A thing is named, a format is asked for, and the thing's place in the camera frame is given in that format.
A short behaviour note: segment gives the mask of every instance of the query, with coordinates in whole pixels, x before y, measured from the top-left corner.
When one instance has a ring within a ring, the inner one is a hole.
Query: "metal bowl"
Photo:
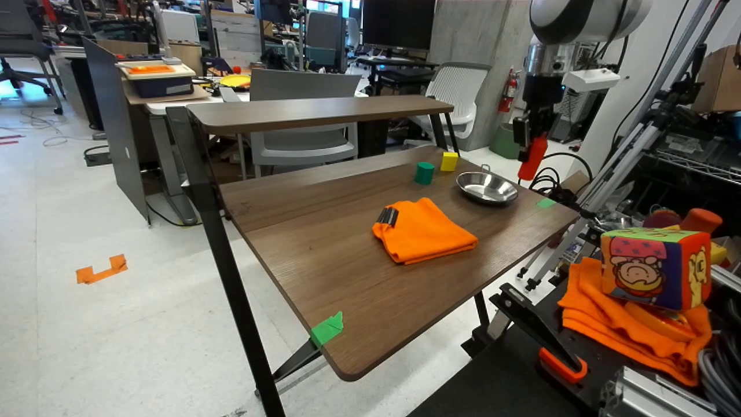
[[[490,171],[463,171],[457,174],[456,186],[464,196],[497,207],[509,204],[519,194],[513,184]]]

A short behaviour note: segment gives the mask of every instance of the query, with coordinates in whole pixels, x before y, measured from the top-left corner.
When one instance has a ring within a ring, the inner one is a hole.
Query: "orange towel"
[[[675,377],[680,385],[696,386],[696,358],[710,341],[710,320],[703,305],[685,310],[688,326],[696,334],[691,341],[675,341],[652,331],[639,317],[626,312],[621,301],[600,292],[601,265],[586,259],[571,265],[563,308],[563,326],[579,331],[647,368]]]
[[[396,265],[417,265],[477,246],[477,236],[452,223],[433,199],[396,202],[396,223],[375,223],[371,226]]]

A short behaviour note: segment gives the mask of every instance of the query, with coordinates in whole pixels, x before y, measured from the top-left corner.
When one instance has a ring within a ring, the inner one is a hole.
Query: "orange tape on floor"
[[[103,268],[103,270],[93,273],[93,267],[75,268],[75,283],[81,283],[81,284],[93,284],[93,283],[97,283],[97,280],[118,275],[118,273],[122,273],[125,268],[126,268],[125,254],[112,254],[112,258],[111,258],[111,267]]]

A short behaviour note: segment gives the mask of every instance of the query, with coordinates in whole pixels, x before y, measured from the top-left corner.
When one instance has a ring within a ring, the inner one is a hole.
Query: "white floor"
[[[148,226],[111,167],[85,167],[83,150],[97,142],[64,111],[52,116],[31,86],[21,100],[0,84],[0,137],[22,135],[0,147],[0,415],[264,415],[203,229],[157,217]],[[516,169],[489,150],[468,157]],[[278,365],[305,331],[227,229]],[[126,258],[125,273],[75,284],[75,268],[103,268],[118,252]],[[284,409],[406,415],[468,363],[460,343],[474,324],[474,305],[460,305],[361,383],[338,379],[320,358],[280,385]]]

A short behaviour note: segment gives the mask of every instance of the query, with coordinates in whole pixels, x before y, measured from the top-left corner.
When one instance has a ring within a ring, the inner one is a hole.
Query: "green tape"
[[[541,211],[551,211],[553,207],[556,207],[556,202],[548,199],[548,196],[541,196],[541,199],[536,202],[536,209],[541,209]]]
[[[335,316],[327,317],[323,321],[309,330],[309,338],[315,346],[327,346],[331,338],[340,335],[345,330],[345,316],[338,310]]]

